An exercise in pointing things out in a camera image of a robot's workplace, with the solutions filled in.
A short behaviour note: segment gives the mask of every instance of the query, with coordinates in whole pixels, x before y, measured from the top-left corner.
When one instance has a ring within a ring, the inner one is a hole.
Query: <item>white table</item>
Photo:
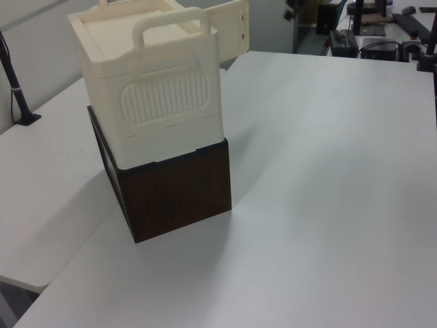
[[[432,75],[248,53],[222,95],[233,210],[135,245],[117,206],[16,328],[433,327]]]
[[[0,281],[42,292],[117,204],[83,80],[0,136]]]
[[[352,2],[353,2],[352,0],[348,0],[348,2],[344,5],[343,12],[341,13],[340,19],[342,19],[347,15],[347,8],[346,8],[347,4]],[[413,5],[416,8],[416,13],[414,13],[413,16],[420,23],[422,23],[423,26],[425,26],[427,29],[431,31],[435,14],[422,14],[419,11],[419,7],[436,7],[437,4],[435,0],[414,0],[414,1],[394,0],[393,5],[387,8],[388,10],[387,15],[390,16],[391,14],[401,14],[401,11],[405,7],[408,7],[410,5]],[[337,30],[348,29],[348,27],[349,27],[349,16],[339,23]],[[356,41],[358,43],[358,46],[361,48],[361,45],[363,43],[363,38],[387,38],[387,39],[394,39],[398,42],[411,40],[410,36],[396,23],[385,24],[384,29],[386,32],[386,36],[357,36]]]

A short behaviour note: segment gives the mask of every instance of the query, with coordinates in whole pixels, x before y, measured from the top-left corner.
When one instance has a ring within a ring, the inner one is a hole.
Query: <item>cream plastic box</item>
[[[100,0],[68,18],[120,169],[222,142],[219,62],[249,49],[247,0],[206,10],[174,0]]]

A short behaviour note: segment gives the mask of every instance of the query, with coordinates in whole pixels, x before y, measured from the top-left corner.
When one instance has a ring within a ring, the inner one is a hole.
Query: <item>handle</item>
[[[150,16],[135,23],[132,31],[132,39],[135,48],[144,47],[143,33],[153,27],[160,27],[170,24],[183,23],[186,21],[200,21],[200,32],[203,35],[211,33],[211,24],[208,15],[200,8],[191,7],[163,14]]]

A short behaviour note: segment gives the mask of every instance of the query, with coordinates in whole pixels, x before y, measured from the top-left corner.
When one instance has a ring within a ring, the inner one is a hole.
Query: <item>container lid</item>
[[[211,26],[218,31],[220,62],[238,57],[249,50],[249,2],[234,0],[205,9]]]

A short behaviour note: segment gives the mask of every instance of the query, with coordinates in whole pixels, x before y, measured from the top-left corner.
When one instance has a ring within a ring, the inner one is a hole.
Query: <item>wooden box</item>
[[[119,169],[92,107],[104,168],[136,243],[231,210],[227,140],[132,169]]]

